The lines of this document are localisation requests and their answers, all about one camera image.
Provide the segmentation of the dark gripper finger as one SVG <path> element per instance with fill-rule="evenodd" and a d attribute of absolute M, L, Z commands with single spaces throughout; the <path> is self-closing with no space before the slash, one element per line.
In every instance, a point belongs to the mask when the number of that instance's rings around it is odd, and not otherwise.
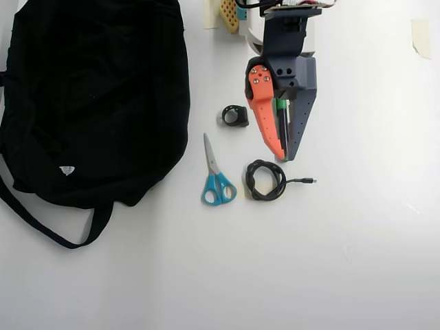
<path fill-rule="evenodd" d="M 307 121 L 316 99 L 315 89 L 302 89 L 289 102 L 289 143 L 287 159 L 293 161 L 303 138 Z"/>

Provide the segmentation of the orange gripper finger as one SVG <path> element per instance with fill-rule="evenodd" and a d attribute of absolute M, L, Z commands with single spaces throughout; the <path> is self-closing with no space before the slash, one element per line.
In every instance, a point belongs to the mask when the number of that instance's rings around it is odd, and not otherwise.
<path fill-rule="evenodd" d="M 253 110 L 263 141 L 268 149 L 279 159 L 283 160 L 285 151 L 276 130 L 272 101 L 274 87 L 272 76 L 264 65 L 255 65 L 247 76 L 252 96 L 248 96 L 248 104 Z"/>

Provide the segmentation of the dark grey-blue gripper body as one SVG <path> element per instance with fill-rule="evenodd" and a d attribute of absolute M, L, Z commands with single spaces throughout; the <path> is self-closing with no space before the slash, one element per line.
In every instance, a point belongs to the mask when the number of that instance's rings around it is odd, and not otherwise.
<path fill-rule="evenodd" d="M 297 91 L 316 88 L 316 60 L 301 55 L 314 16 L 315 10 L 274 10 L 265 16 L 263 60 L 274 74 L 277 98 L 293 100 Z"/>

